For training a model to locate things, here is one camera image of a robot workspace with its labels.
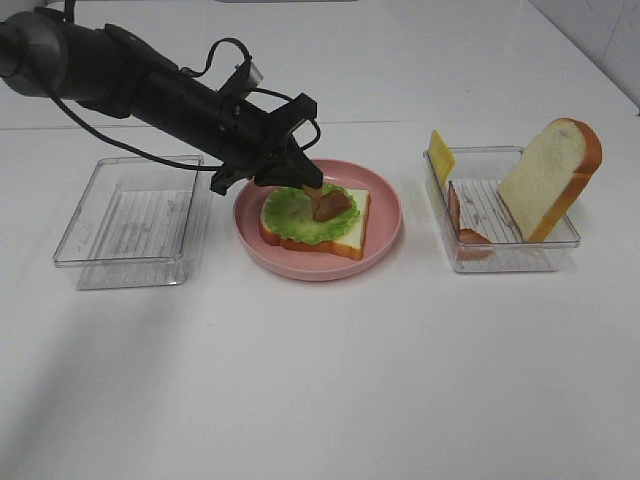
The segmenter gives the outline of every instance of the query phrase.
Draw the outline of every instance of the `pink plate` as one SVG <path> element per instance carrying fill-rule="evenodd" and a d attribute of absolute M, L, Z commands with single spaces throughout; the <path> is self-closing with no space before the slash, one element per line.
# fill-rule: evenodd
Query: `pink plate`
<path fill-rule="evenodd" d="M 364 188 L 371 194 L 367 237 L 362 260 L 331 253 L 296 252 L 267 244 L 260 236 L 259 216 L 274 187 L 248 183 L 233 206 L 236 230 L 247 252 L 259 265 L 296 280 L 326 281 L 362 272 L 389 251 L 402 227 L 402 208 L 395 190 L 377 173 L 354 163 L 314 160 L 325 180 L 347 188 Z"/>

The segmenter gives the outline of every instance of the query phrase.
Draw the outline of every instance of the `black cable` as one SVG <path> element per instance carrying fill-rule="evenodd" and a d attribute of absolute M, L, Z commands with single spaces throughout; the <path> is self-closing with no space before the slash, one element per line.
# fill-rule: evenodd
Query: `black cable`
<path fill-rule="evenodd" d="M 270 95 L 272 97 L 280 98 L 281 100 L 286 100 L 287 102 L 293 101 L 293 98 L 291 98 L 289 95 L 285 95 L 284 93 L 276 92 L 274 90 L 267 90 L 266 88 L 253 87 L 253 88 L 246 88 L 244 91 Z M 309 121 L 311 122 L 311 125 L 313 125 L 313 128 L 316 131 L 316 136 L 309 143 L 306 143 L 302 147 L 300 147 L 300 150 L 302 150 L 303 152 L 308 148 L 313 147 L 316 143 L 318 143 L 318 141 L 320 140 L 320 135 L 322 133 L 320 131 L 320 126 L 318 125 L 318 122 L 315 121 L 315 119 L 311 118 L 309 119 Z"/>
<path fill-rule="evenodd" d="M 64 0 L 64 21 L 67 23 L 75 22 L 74 9 L 76 0 Z"/>
<path fill-rule="evenodd" d="M 201 72 L 196 72 L 195 70 L 192 70 L 189 67 L 182 67 L 180 71 L 192 78 L 198 78 L 203 76 L 211 68 L 211 64 L 213 63 L 213 55 L 215 54 L 216 49 L 221 43 L 231 43 L 232 45 L 235 45 L 242 52 L 242 55 L 244 56 L 245 61 L 251 60 L 251 55 L 249 54 L 249 50 L 247 49 L 244 43 L 242 43 L 237 38 L 227 37 L 227 38 L 221 38 L 220 40 L 215 42 L 213 45 L 211 45 L 211 48 L 209 49 L 209 54 L 207 55 L 207 61 L 204 66 L 204 70 L 202 70 Z"/>
<path fill-rule="evenodd" d="M 67 114 L 67 116 L 71 118 L 71 120 L 76 122 L 80 127 L 82 127 L 84 130 L 86 130 L 87 132 L 89 132 L 91 135 L 98 138 L 99 140 L 102 140 L 103 142 L 108 143 L 109 145 L 112 145 L 114 147 L 118 147 L 123 150 L 126 150 L 127 152 L 133 153 L 134 155 L 138 155 L 140 157 L 146 158 L 147 160 L 151 160 L 152 162 L 161 163 L 169 167 L 180 168 L 182 170 L 194 170 L 199 172 L 217 172 L 222 168 L 220 166 L 187 165 L 180 162 L 174 162 L 172 160 L 167 160 L 166 158 L 158 157 L 151 153 L 147 153 L 144 150 L 140 150 L 139 148 L 133 147 L 127 143 L 120 142 L 119 140 L 115 140 L 111 137 L 108 137 L 107 135 L 99 132 L 98 130 L 93 128 L 91 125 L 89 125 L 87 122 L 85 122 L 73 110 L 71 110 L 67 105 L 65 105 L 62 100 L 60 100 L 60 97 L 56 95 L 56 93 L 53 91 L 49 83 L 44 80 L 43 75 L 41 74 L 40 70 L 36 66 L 33 59 L 27 58 L 27 65 L 33 72 L 34 76 L 36 77 L 36 80 L 38 81 L 42 89 L 46 92 L 46 94 L 53 101 L 53 103 L 55 103 L 58 106 L 58 108 L 60 108 L 60 110 L 62 110 L 65 114 Z"/>

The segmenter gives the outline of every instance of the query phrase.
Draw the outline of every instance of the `bread crust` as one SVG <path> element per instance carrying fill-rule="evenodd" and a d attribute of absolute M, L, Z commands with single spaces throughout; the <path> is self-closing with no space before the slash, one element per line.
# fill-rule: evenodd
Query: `bread crust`
<path fill-rule="evenodd" d="M 573 118 L 559 118 L 551 122 L 551 124 L 558 121 L 573 122 L 574 125 L 578 127 L 584 137 L 584 157 L 582 163 L 574 170 L 573 177 L 565 189 L 558 196 L 546 215 L 542 217 L 538 228 L 533 231 L 529 238 L 525 239 L 527 242 L 542 242 L 547 238 L 551 230 L 553 230 L 553 227 L 556 226 L 565 212 L 571 207 L 573 202 L 575 202 L 584 187 L 589 183 L 593 173 L 602 163 L 602 145 L 589 125 L 579 120 L 574 120 Z"/>
<path fill-rule="evenodd" d="M 364 218 L 364 234 L 362 239 L 362 248 L 353 248 L 349 245 L 342 245 L 333 241 L 325 241 L 316 245 L 310 245 L 304 242 L 296 242 L 291 239 L 283 239 L 277 233 L 272 232 L 262 221 L 260 217 L 260 235 L 262 239 L 269 245 L 280 246 L 287 250 L 295 250 L 298 252 L 322 252 L 332 253 L 341 257 L 347 257 L 351 260 L 362 260 L 364 255 L 364 245 L 367 241 L 367 222 L 369 220 L 369 210 L 371 209 L 371 194 L 367 195 L 367 211 Z"/>

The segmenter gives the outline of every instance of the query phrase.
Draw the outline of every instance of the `bread slice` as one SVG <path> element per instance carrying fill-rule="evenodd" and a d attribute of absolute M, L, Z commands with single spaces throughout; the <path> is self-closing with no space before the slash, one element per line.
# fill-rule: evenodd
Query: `bread slice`
<path fill-rule="evenodd" d="M 301 252 L 326 252 L 348 257 L 352 260 L 361 260 L 364 254 L 364 243 L 367 232 L 367 220 L 369 217 L 369 205 L 371 204 L 371 195 L 368 190 L 346 188 L 349 195 L 353 198 L 360 216 L 356 223 L 339 238 L 334 240 L 320 242 L 310 245 L 304 242 L 297 242 L 292 239 L 282 238 L 277 233 L 271 231 L 264 222 L 264 206 L 260 213 L 260 235 L 269 245 L 279 245 L 288 250 L 297 250 Z"/>
<path fill-rule="evenodd" d="M 601 162 L 598 137 L 577 120 L 554 120 L 531 141 L 498 186 L 525 242 L 549 235 Z"/>

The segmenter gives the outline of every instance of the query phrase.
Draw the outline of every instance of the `white wall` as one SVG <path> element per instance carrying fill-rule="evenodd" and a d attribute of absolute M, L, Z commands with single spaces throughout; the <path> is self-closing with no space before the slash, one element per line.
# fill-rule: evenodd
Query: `white wall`
<path fill-rule="evenodd" d="M 640 0 L 530 0 L 640 107 Z"/>
<path fill-rule="evenodd" d="M 0 21 L 16 12 L 33 10 L 34 7 L 44 6 L 45 0 L 0 0 Z"/>

